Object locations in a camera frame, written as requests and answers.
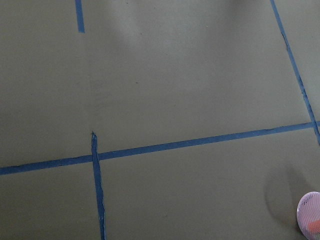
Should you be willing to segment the pink mesh pen holder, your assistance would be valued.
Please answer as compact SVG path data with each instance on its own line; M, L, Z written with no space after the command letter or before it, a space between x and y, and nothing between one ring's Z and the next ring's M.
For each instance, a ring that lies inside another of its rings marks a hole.
M302 234L308 240L319 240L313 238L308 231L308 224L320 220L320 193L316 191L306 193L297 206L296 218Z

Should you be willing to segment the orange highlighter pen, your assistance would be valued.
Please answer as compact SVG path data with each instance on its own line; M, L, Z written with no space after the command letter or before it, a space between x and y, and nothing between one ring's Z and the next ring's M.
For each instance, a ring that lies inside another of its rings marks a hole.
M307 229L313 238L320 237L320 220L312 221L308 224Z

